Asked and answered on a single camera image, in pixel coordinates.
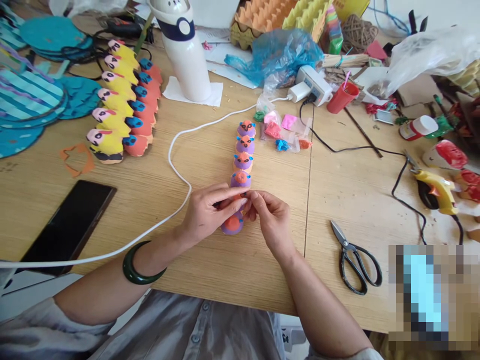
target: gray shirt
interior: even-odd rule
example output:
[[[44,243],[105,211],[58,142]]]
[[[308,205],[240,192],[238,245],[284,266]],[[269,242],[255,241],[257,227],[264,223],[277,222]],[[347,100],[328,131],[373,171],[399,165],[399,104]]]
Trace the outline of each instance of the gray shirt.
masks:
[[[114,323],[73,322],[48,298],[0,324],[0,359],[286,358],[279,316],[272,312],[152,290],[130,321],[109,337]],[[307,359],[324,357],[310,348]],[[382,357],[365,349],[350,359]]]

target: sleeve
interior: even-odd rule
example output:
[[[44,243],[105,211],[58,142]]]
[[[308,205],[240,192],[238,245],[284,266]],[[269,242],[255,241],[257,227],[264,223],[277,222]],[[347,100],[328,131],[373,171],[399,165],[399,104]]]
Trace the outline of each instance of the sleeve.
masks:
[[[87,359],[108,339],[114,324],[71,321],[50,297],[0,323],[0,359]]]
[[[310,346],[305,360],[330,360],[330,358],[320,355]],[[353,356],[336,358],[335,360],[383,360],[383,358],[375,349],[367,347]]]

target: white charging cord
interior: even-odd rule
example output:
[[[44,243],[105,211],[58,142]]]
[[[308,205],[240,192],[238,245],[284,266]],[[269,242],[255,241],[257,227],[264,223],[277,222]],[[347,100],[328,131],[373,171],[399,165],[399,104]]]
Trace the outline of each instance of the white charging cord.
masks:
[[[279,97],[279,98],[276,98],[276,99],[273,99],[271,100],[271,102],[275,102],[275,101],[279,101],[279,100],[290,100],[291,98],[290,97]],[[170,148],[168,149],[168,163],[170,164],[171,168],[173,169],[173,171],[175,172],[175,174],[177,174],[177,176],[185,183],[188,185],[188,192],[186,194],[186,197],[185,197],[185,200],[183,201],[183,203],[180,205],[180,207],[173,213],[171,214],[170,216],[167,216],[166,218],[164,218],[162,221],[156,223],[155,225],[153,225],[151,228],[149,228],[147,231],[141,233],[139,236],[137,236],[136,238],[134,238],[132,241],[130,241],[128,244],[126,244],[125,246],[119,248],[118,250],[115,250],[115,251],[112,251],[112,252],[109,252],[105,255],[99,255],[99,256],[94,256],[94,257],[87,257],[87,258],[84,258],[84,259],[79,259],[79,260],[69,260],[69,261],[44,261],[44,262],[8,262],[8,261],[0,261],[0,269],[17,269],[17,268],[52,268],[52,267],[65,267],[65,266],[72,266],[72,265],[79,265],[79,264],[85,264],[85,263],[91,263],[91,262],[95,262],[95,261],[98,261],[98,260],[103,260],[103,259],[106,259],[106,258],[110,258],[112,256],[115,256],[115,255],[118,255],[122,252],[124,252],[125,250],[127,250],[129,247],[131,247],[133,244],[135,244],[136,242],[138,242],[139,240],[141,240],[144,236],[148,235],[149,233],[151,233],[153,230],[155,230],[156,228],[158,228],[160,225],[166,223],[168,220],[170,220],[171,218],[173,218],[175,215],[177,215],[181,210],[182,208],[185,206],[185,204],[187,203],[187,201],[189,200],[189,197],[190,197],[190,194],[192,193],[192,185],[182,176],[180,175],[180,173],[177,171],[177,169],[175,168],[174,164],[172,163],[172,159],[171,159],[171,155],[172,155],[172,149],[174,147],[174,144],[175,144],[175,141],[178,139],[178,137],[182,134],[186,134],[186,133],[191,133],[191,132],[194,132],[194,131],[197,131],[197,130],[200,130],[202,128],[205,128],[207,126],[210,126],[210,125],[213,125],[213,124],[217,124],[223,120],[225,120],[226,118],[228,118],[229,116],[231,115],[235,115],[235,114],[241,114],[241,113],[244,113],[248,110],[251,110],[253,108],[255,108],[257,105],[252,105],[250,107],[247,107],[246,109],[243,109],[243,110],[238,110],[238,111],[233,111],[227,115],[225,115],[224,117],[218,119],[218,120],[215,120],[215,121],[212,121],[212,122],[207,122],[203,125],[200,125],[200,126],[197,126],[196,128],[193,128],[193,129],[189,129],[189,130],[184,130],[184,131],[180,131],[177,135],[175,135],[175,137],[173,138],[173,140],[171,141],[171,144],[170,144]]]

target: black phone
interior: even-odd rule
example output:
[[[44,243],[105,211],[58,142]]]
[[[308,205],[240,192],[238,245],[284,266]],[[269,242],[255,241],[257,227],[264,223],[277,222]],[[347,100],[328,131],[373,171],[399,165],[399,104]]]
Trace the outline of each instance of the black phone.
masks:
[[[77,181],[21,261],[77,259],[116,191],[111,186]],[[57,266],[28,270],[59,276],[71,269],[72,266]]]

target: twine ball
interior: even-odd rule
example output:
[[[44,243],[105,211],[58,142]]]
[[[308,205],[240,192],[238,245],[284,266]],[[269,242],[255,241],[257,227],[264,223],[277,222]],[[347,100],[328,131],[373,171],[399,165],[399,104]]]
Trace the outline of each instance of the twine ball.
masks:
[[[350,54],[363,54],[365,50],[374,42],[379,33],[379,29],[373,26],[370,21],[365,21],[357,15],[350,15],[341,25],[343,34],[344,52],[350,51]]]

